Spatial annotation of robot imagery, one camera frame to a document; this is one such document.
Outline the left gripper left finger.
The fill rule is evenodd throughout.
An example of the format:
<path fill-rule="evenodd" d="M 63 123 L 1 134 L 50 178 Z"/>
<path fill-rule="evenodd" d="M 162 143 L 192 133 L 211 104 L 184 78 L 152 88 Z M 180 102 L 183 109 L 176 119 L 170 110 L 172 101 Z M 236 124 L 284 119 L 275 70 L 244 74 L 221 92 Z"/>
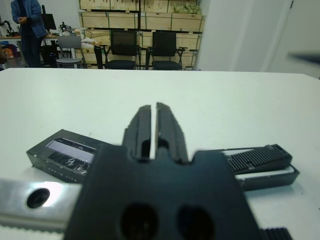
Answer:
<path fill-rule="evenodd" d="M 138 160 L 149 160 L 151 150 L 151 106 L 141 106 L 124 130 L 122 146 Z"/>

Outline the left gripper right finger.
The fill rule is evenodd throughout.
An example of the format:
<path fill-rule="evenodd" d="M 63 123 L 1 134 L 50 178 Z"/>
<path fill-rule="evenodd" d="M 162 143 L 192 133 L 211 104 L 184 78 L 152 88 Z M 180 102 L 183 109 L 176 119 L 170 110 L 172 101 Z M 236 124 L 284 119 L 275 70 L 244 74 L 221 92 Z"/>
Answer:
<path fill-rule="evenodd" d="M 156 103 L 155 155 L 159 149 L 167 150 L 170 159 L 178 164 L 189 162 L 184 132 L 175 118 L 171 108 Z"/>

